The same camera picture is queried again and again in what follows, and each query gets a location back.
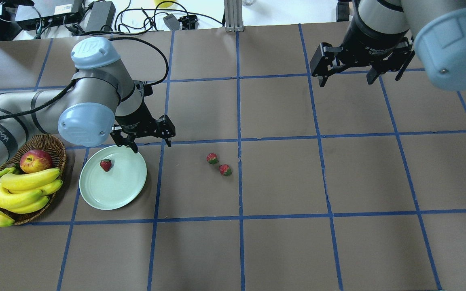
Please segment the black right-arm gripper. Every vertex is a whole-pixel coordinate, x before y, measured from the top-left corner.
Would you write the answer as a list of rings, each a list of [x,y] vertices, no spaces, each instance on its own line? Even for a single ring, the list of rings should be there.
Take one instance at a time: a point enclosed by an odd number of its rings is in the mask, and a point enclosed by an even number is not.
[[[376,31],[363,20],[354,18],[339,46],[320,43],[309,62],[311,74],[318,77],[320,88],[325,88],[333,74],[355,67],[371,67],[366,74],[368,85],[387,72],[399,72],[396,78],[400,79],[415,56],[405,34]]]

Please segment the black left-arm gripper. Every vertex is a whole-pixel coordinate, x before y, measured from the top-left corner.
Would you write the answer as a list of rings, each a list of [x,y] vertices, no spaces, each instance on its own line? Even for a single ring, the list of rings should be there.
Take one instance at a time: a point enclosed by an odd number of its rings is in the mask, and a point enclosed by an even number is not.
[[[165,141],[167,147],[172,147],[172,140],[176,135],[176,127],[169,116],[162,115],[154,118],[145,103],[141,103],[138,109],[125,116],[115,116],[117,124],[111,129],[110,135],[117,147],[127,147],[138,153],[136,138],[156,137]]]

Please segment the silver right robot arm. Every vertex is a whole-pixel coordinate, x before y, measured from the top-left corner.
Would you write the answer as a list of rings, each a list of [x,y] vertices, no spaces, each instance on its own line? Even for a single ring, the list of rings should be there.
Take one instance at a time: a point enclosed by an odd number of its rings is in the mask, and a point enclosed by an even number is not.
[[[401,79],[413,57],[429,81],[466,91],[466,0],[355,0],[340,46],[322,42],[309,69],[321,87],[349,68],[368,67],[367,83],[387,72]]]

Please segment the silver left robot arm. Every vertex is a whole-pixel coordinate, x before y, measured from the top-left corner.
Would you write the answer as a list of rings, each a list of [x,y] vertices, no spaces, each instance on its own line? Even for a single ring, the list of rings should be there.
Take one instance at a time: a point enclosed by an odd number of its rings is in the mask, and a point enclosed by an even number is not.
[[[176,128],[167,115],[153,118],[144,98],[168,76],[152,83],[134,81],[115,50],[114,42],[128,36],[94,36],[74,46],[76,71],[62,90],[0,93],[0,166],[28,140],[39,134],[60,134],[72,144],[95,147],[111,136],[118,146],[136,151],[135,140],[152,136],[171,145]]]

